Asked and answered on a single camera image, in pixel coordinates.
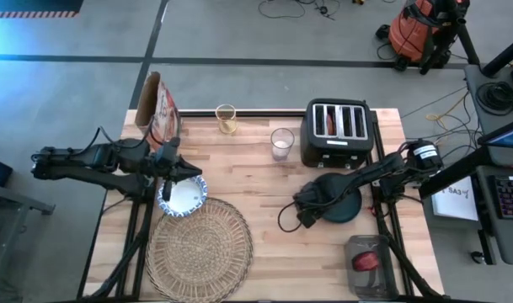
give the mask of red object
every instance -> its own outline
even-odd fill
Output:
[[[355,271],[372,271],[380,264],[375,252],[362,252],[351,260]]]
[[[432,3],[426,0],[417,0],[415,5],[424,15],[428,15],[432,10]],[[415,18],[405,18],[403,13],[400,13],[391,23],[389,41],[398,55],[407,56],[412,62],[419,62],[423,56],[429,30],[434,34],[438,29],[429,28]]]

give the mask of plate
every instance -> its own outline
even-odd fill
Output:
[[[207,198],[207,183],[202,176],[188,178],[172,186],[170,201],[163,199],[163,185],[158,190],[157,202],[166,215],[184,217],[198,210]]]

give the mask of woven placemat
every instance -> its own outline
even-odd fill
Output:
[[[157,291],[176,302],[220,302],[247,277],[253,240],[229,203],[207,198],[187,217],[164,215],[147,246],[147,272]]]

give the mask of concrete floor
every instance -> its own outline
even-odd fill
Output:
[[[158,36],[152,36],[156,17],[162,17],[158,15],[162,1],[86,0],[75,19],[0,19],[0,55],[31,55],[17,61],[0,57],[0,160],[15,169],[12,189],[57,205],[52,217],[30,217],[27,234],[13,256],[9,277],[23,290],[24,302],[76,296],[104,198],[103,189],[89,184],[33,179],[29,155],[45,145],[84,146],[99,125],[118,136],[133,90],[139,88],[139,75],[161,72],[181,109],[212,109],[223,103],[238,108],[304,108],[312,98],[334,97],[365,99],[373,108],[398,108],[407,114],[465,86],[458,69],[433,70],[422,77],[415,69],[397,73],[373,67],[151,64],[148,68],[151,54],[166,60],[377,61],[380,42],[373,33],[380,24],[389,23],[403,3],[368,0],[361,7],[340,0],[332,21],[318,16],[311,6],[300,19],[266,19],[258,13],[258,0],[171,0]],[[270,13],[289,12],[291,3],[276,1],[270,4],[274,6]],[[488,18],[499,21],[487,23]],[[482,61],[513,41],[513,0],[473,2],[467,20]],[[156,46],[149,50],[148,43],[155,39]],[[458,43],[453,52],[462,54]],[[445,112],[463,94],[403,119],[406,136],[441,133],[425,116]],[[467,107],[473,117],[469,126],[475,128],[469,98]],[[467,118],[461,107],[453,114]],[[446,124],[453,127],[457,122]],[[4,141],[7,136],[15,138],[11,145]],[[442,151],[467,139],[455,135]],[[457,151],[446,161],[456,161],[464,152]],[[502,262],[477,266],[468,258],[467,251],[479,247],[475,225],[434,217],[430,205],[425,212],[446,293],[513,302],[513,266]]]

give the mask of butcher block tabletop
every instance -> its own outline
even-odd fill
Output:
[[[397,109],[375,109],[386,153],[395,152],[405,141]],[[134,125],[136,111],[129,110],[122,138],[142,138]],[[303,166],[299,149],[301,118],[238,118],[232,135],[222,134],[216,118],[183,118],[179,154],[203,170],[209,196],[234,205],[248,222],[254,241],[254,261],[247,279],[228,300],[358,300],[348,288],[344,245],[354,235],[377,235],[377,224],[368,210],[369,186],[361,188],[360,214],[345,224],[319,220],[310,229],[304,227],[285,233],[277,225],[279,211],[292,202],[292,195],[307,182],[328,172],[349,173],[345,169],[316,169]],[[296,140],[286,162],[271,156],[270,135],[287,128]],[[416,190],[406,194],[419,198]],[[104,207],[123,197],[107,193]],[[440,274],[425,221],[423,206],[403,199],[397,203],[403,243],[408,258],[429,285],[443,294]],[[131,202],[123,202],[106,212],[100,222],[84,295],[91,295],[120,261],[125,243]],[[152,229],[163,215],[155,204]],[[298,224],[294,207],[281,217],[285,229]],[[403,282],[398,261],[393,268],[399,291]],[[133,274],[127,275],[130,292]],[[140,300],[164,300],[144,274]]]

